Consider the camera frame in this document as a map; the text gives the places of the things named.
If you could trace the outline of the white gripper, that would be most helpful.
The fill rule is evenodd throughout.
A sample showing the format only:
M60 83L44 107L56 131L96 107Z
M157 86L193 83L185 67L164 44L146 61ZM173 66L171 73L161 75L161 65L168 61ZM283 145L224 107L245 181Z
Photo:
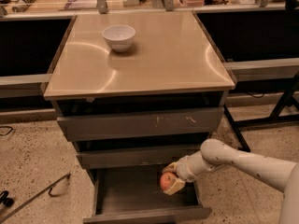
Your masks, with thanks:
M184 156L177 162L170 163L163 168L162 173L177 173L180 179L176 178L172 185L167 190L164 190L164 193L173 195L179 192L185 187L185 182L192 183L202 171L203 164L201 156Z

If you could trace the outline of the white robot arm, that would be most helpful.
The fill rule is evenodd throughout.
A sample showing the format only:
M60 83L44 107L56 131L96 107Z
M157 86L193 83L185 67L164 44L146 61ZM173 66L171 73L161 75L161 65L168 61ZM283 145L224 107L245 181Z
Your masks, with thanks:
M200 150L165 168L160 186L173 195L200 177L230 165L283 193L279 224L299 222L299 163L236 150L217 139L207 139Z

